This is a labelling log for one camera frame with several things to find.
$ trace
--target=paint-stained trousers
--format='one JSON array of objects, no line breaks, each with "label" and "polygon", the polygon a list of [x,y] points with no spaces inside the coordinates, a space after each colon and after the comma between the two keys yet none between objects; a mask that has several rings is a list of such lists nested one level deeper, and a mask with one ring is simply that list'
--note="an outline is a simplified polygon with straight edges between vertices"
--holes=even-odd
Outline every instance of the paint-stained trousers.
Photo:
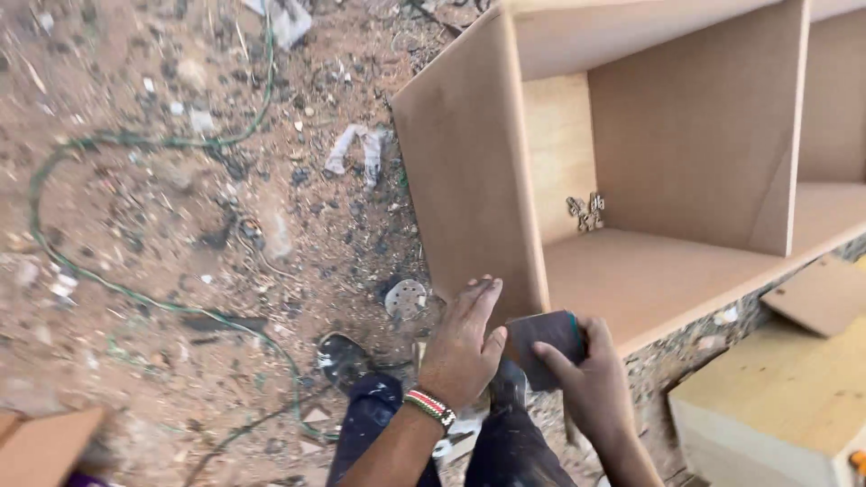
[{"label": "paint-stained trousers", "polygon": [[[368,375],[349,392],[349,409],[340,430],[327,485],[333,487],[388,426],[403,404],[400,381],[383,373]],[[575,487],[556,455],[517,404],[496,404],[484,420],[466,470],[469,487],[560,485]],[[432,459],[419,487],[441,487]]]}]

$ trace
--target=sanding sponge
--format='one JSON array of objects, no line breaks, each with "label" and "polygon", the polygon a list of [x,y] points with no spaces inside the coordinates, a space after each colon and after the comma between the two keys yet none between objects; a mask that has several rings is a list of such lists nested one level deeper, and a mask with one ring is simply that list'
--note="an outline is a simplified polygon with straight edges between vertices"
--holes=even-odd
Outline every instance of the sanding sponge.
[{"label": "sanding sponge", "polygon": [[533,351],[536,341],[553,345],[575,365],[586,359],[586,332],[571,311],[515,318],[507,320],[505,326],[508,328],[506,356],[523,369],[533,391],[559,388],[556,376]]}]

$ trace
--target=dirt ground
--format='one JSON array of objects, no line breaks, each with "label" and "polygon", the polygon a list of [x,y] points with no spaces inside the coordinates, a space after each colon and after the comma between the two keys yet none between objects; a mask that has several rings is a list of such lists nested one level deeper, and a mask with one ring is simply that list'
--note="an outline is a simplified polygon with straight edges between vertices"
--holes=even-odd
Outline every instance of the dirt ground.
[{"label": "dirt ground", "polygon": [[[321,410],[329,419],[317,427],[337,432],[346,402],[316,368],[317,340],[349,334],[410,383],[411,343],[443,311],[432,296],[418,318],[394,321],[381,304],[400,279],[429,287],[388,100],[453,35],[401,0],[305,6],[313,27],[275,51],[272,101],[257,133],[215,153],[73,152],[39,207],[50,243],[110,282],[158,301],[267,318],[263,331],[299,369],[301,410]],[[479,15],[473,2],[424,6],[458,26]],[[0,6],[0,406],[33,415],[106,406],[86,459],[117,485],[181,485],[228,434],[293,398],[292,373],[255,337],[198,331],[97,282],[81,278],[61,296],[60,274],[74,272],[53,267],[29,236],[29,179],[54,144],[99,130],[201,139],[191,127],[197,110],[211,114],[212,135],[240,133],[266,92],[262,25],[241,0]],[[351,123],[383,134],[372,190],[360,142],[345,175],[323,169]],[[236,222],[246,217],[261,225],[263,254],[279,273],[241,245]],[[709,320],[628,360],[642,438],[670,485],[688,474],[663,393],[744,329]],[[530,413],[578,485],[594,485],[598,461],[565,446],[558,394],[532,394]],[[322,485],[333,451],[286,412],[211,459],[194,484]],[[443,470],[446,485],[462,483],[466,462]]]}]

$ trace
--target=beaded bracelet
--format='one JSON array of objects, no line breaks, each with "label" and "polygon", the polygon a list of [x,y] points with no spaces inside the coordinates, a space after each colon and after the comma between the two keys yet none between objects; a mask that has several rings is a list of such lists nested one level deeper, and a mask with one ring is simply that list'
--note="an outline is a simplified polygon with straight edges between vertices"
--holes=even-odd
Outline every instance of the beaded bracelet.
[{"label": "beaded bracelet", "polygon": [[436,419],[436,421],[442,423],[446,433],[457,419],[457,415],[445,403],[417,387],[407,392],[404,400],[418,406],[422,411]]}]

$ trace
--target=black shoe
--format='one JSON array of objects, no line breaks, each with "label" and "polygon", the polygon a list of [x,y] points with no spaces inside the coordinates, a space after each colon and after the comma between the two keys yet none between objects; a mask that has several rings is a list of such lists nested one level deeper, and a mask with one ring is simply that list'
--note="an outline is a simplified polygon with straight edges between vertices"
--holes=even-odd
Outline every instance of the black shoe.
[{"label": "black shoe", "polygon": [[490,412],[510,406],[527,408],[527,375],[516,363],[503,358],[490,381]]},{"label": "black shoe", "polygon": [[319,368],[345,394],[365,375],[375,372],[370,355],[355,340],[339,332],[319,341]]}]

